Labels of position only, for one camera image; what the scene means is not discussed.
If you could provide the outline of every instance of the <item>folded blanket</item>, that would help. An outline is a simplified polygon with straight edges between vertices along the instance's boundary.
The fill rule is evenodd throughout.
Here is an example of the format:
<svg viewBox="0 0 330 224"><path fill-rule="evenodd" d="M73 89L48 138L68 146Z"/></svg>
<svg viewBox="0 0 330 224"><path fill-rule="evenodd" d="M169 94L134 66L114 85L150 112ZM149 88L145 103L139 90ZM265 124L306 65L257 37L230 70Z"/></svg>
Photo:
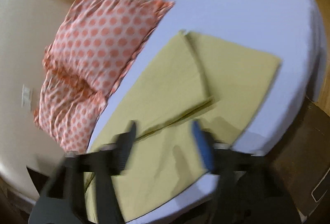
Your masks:
<svg viewBox="0 0 330 224"><path fill-rule="evenodd" d="M161 206L206 171L191 134L198 118L218 140L233 143L260 106L280 60L219 38L173 37L151 61L91 147L139 123L127 170L113 177L125 221ZM95 219L94 180L86 207Z"/></svg>

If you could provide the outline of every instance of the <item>folded yellow fabric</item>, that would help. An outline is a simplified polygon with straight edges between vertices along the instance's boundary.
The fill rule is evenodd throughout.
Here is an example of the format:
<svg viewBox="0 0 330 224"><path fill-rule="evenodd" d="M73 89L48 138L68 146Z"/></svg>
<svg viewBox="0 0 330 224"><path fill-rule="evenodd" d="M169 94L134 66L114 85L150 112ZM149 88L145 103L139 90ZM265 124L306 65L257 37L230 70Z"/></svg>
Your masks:
<svg viewBox="0 0 330 224"><path fill-rule="evenodd" d="M174 64L176 59L184 61ZM196 66L193 70L195 76L196 72L199 74L197 81L185 79L195 78L190 70L181 68L186 66L186 61ZM158 68L165 63L171 63L169 70ZM145 130L167 126L139 139L125 173L113 177L125 221L154 210L205 173L191 134L191 119L201 119L204 128L211 129L217 139L233 143L260 106L279 63L277 57L268 53L198 33L191 32L186 36L179 33L170 40L119 104L115 113L121 113L115 116L115 121L113 114L92 145L92 150L96 150L102 144L109 143L112 136L123 132L132 119L140 123L141 134L148 134ZM171 72L173 65L176 70L184 72ZM154 78L162 78L158 82L168 87L157 87L155 91L153 87L158 85L152 82ZM168 89L175 89L173 96L167 96ZM201 109L199 106L206 104L210 95L214 96L214 103ZM181 100L194 102L181 103ZM132 109L139 111L134 114L135 118L131 117L131 112L127 115L127 110ZM175 119L178 121L169 126ZM92 181L86 192L86 207L90 220L97 221L94 199Z"/></svg>

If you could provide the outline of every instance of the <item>white surface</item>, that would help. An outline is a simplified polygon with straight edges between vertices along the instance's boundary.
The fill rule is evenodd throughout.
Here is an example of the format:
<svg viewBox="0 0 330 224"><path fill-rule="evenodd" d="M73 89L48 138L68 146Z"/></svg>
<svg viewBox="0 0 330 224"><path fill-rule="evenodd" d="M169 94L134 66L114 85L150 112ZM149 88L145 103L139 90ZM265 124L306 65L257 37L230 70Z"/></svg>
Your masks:
<svg viewBox="0 0 330 224"><path fill-rule="evenodd" d="M90 145L149 61L179 30L221 37L283 60L255 119L235 142L242 152L267 153L297 115L306 91L316 100L326 64L326 40L315 0L173 0L93 132ZM183 212L212 193L217 178L204 175L182 194L131 223L148 223Z"/></svg>

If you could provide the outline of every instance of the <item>beige wall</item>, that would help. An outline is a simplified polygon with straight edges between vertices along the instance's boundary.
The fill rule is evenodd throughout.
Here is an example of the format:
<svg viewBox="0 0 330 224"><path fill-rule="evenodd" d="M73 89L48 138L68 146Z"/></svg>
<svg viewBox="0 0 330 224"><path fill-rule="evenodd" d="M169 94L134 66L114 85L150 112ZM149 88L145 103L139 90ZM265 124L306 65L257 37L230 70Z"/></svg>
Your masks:
<svg viewBox="0 0 330 224"><path fill-rule="evenodd" d="M22 86L38 104L45 76L42 58L69 6L59 0L0 0L0 176L30 198L38 193L26 170L49 174L62 149L21 108Z"/></svg>

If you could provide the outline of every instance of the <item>polka dot pillow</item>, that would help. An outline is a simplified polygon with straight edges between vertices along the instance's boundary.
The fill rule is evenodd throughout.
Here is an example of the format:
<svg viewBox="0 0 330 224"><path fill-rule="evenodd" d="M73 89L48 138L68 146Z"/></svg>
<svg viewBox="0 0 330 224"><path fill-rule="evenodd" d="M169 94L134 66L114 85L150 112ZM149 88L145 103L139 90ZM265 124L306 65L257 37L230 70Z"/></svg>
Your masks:
<svg viewBox="0 0 330 224"><path fill-rule="evenodd" d="M69 75L109 96L172 6L162 0L76 0L45 55L45 68L61 63Z"/></svg>
<svg viewBox="0 0 330 224"><path fill-rule="evenodd" d="M92 91L78 77L49 70L42 85L39 108L34 112L34 123L65 151L84 154L105 106L103 94Z"/></svg>

